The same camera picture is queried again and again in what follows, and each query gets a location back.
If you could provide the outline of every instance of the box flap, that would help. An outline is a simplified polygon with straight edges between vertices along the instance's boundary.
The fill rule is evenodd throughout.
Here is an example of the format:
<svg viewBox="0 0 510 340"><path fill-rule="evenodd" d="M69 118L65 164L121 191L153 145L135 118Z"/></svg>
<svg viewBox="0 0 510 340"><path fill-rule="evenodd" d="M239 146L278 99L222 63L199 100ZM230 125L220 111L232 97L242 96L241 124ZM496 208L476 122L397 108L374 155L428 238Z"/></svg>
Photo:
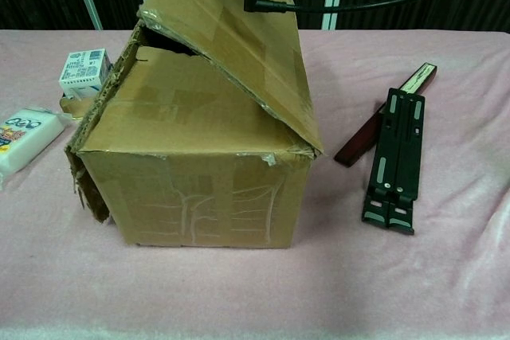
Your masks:
<svg viewBox="0 0 510 340"><path fill-rule="evenodd" d="M77 156L77 152L82 148L90 132L93 131L94 127L99 122L108 101L116 94L119 84L124 80L130 67L135 62L135 55L140 45L140 40L143 40L141 27L142 22L139 21L133 29L119 59L115 62L113 69L110 71L100 93L94 99L94 103L85 113L73 137L65 147L65 154L69 160L71 173L75 182L75 190L77 189L80 195L82 205L86 202L87 206L92 210L94 217L101 222L106 220L110 215L108 207L83 161Z"/></svg>
<svg viewBox="0 0 510 340"><path fill-rule="evenodd" d="M146 0L139 17L154 31L203 55L272 117L322 152L296 16L246 13L243 2Z"/></svg>
<svg viewBox="0 0 510 340"><path fill-rule="evenodd" d="M204 57L147 46L138 48L122 86L80 148L85 151L313 157L301 137Z"/></svg>

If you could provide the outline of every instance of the pink tablecloth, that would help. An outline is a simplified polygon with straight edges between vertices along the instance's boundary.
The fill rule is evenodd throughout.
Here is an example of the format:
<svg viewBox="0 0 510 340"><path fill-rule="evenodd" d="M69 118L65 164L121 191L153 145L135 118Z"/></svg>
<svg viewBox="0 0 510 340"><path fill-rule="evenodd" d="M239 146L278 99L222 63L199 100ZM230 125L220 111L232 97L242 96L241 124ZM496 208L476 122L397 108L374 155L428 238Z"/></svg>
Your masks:
<svg viewBox="0 0 510 340"><path fill-rule="evenodd" d="M73 50L129 32L0 32L0 115L58 109ZM0 338L507 338L510 336L510 36L306 31L327 155L289 250L125 245L73 194L68 129L0 193ZM360 221L373 151L332 155L423 62L415 236Z"/></svg>

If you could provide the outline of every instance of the open box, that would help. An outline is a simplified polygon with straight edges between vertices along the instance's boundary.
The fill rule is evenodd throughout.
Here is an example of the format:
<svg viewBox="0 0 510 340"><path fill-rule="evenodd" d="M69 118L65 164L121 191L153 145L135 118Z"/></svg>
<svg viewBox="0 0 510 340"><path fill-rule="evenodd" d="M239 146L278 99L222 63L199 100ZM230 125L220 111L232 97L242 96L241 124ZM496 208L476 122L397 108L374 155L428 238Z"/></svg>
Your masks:
<svg viewBox="0 0 510 340"><path fill-rule="evenodd" d="M322 151L296 19L242 4L146 0L66 147L80 195L130 244L292 243Z"/></svg>

